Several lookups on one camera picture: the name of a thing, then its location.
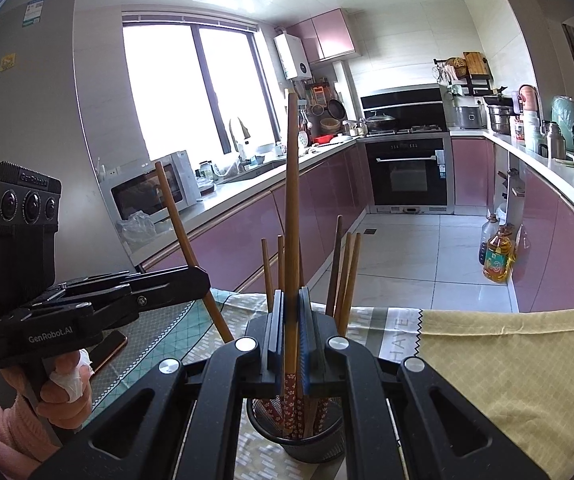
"oven handle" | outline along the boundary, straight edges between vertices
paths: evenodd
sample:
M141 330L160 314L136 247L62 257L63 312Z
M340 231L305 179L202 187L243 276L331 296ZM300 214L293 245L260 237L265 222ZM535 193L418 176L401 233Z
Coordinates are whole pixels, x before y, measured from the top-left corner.
M436 156L417 156L414 158L376 158L376 162L400 162L401 160L436 160Z

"cutting board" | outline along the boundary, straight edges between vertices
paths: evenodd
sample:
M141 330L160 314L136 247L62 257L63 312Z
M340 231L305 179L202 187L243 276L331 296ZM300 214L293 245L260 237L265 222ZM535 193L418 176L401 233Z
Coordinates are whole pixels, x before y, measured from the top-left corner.
M467 62L467 69L470 71L470 75L491 75L487 59L480 52L463 52L462 55Z

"smartphone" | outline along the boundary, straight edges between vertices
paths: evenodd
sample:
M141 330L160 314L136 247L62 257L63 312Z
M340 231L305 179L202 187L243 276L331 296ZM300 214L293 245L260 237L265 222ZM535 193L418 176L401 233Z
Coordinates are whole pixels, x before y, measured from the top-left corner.
M127 336L119 330L114 330L89 352L91 368L98 372L109 360L127 344Z

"white water heater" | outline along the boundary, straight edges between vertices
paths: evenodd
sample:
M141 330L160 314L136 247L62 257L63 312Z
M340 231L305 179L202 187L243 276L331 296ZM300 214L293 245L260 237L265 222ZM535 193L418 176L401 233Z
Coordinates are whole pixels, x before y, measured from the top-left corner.
M282 33L273 38L278 55L281 57L283 70L287 79L310 79L309 63L302 47L301 38Z

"black mesh cup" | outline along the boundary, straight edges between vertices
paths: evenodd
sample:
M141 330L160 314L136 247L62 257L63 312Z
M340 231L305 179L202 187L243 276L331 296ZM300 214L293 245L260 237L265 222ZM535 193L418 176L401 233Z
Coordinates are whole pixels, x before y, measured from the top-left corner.
M280 410L278 398L272 399L271 403ZM273 421L263 403L258 399L247 399L247 418L262 437L279 444L289 456L300 462L320 464L334 460L345 452L345 431L340 399L329 400L322 431L300 440L281 436L281 428Z

